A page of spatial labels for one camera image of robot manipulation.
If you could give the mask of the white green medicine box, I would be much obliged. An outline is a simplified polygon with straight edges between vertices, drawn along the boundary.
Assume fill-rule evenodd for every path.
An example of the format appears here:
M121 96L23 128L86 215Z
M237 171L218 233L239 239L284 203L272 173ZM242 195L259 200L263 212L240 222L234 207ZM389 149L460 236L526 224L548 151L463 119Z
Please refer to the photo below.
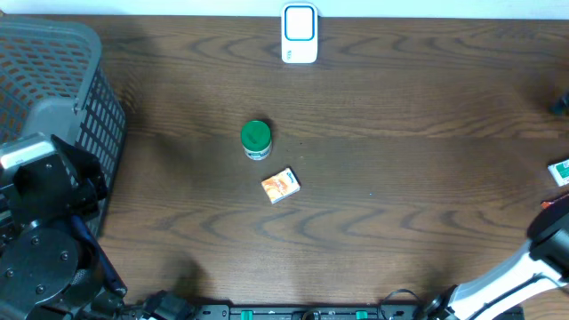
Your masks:
M548 170L559 187L569 184L569 160L550 164Z

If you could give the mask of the green lid jar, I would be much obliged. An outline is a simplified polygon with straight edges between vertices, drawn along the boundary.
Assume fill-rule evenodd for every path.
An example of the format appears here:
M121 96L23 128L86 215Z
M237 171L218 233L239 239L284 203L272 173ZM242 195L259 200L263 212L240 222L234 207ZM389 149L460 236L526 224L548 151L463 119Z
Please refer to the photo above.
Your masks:
M241 143L245 155L254 161L267 158L272 150L272 134L261 120L247 122L241 131Z

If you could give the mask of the orange white tissue packet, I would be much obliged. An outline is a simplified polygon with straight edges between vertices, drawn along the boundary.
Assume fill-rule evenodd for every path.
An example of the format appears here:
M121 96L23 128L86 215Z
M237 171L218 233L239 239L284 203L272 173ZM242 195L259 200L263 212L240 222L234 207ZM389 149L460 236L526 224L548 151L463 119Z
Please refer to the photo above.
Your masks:
M301 190L301 184L290 167L265 179L261 186L272 204Z

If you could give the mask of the red snack packet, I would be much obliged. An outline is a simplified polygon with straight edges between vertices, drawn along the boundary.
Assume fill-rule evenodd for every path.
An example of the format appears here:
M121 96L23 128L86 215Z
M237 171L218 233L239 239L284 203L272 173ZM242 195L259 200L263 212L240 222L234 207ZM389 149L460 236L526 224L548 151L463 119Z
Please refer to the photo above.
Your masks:
M553 204L555 204L555 203L557 203L557 202L559 202L559 201L561 201L561 200L563 200L563 199L565 199L565 198L567 198L567 197L568 197L568 195L563 195L563 196L561 196L561 197L559 197L559 198L556 198L556 199L543 201L543 202L541 202L541 208L542 208L542 209L547 209L547 208L550 207L551 205L553 205Z

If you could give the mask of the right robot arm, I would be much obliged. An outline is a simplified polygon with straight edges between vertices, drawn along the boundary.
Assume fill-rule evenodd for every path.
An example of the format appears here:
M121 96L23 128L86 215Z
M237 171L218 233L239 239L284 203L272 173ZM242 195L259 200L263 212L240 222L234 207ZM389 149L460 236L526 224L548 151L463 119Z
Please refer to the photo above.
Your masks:
M417 319L494 319L542 292L568 285L568 195L541 203L526 241L496 268L449 288Z

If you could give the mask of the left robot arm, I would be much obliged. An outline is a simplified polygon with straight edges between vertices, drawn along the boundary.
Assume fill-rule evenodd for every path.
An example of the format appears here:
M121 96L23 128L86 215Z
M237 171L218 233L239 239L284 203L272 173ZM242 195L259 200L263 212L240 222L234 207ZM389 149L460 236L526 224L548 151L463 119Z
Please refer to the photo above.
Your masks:
M108 195L97 156L34 133L1 147L1 317L117 319L127 288L87 221Z

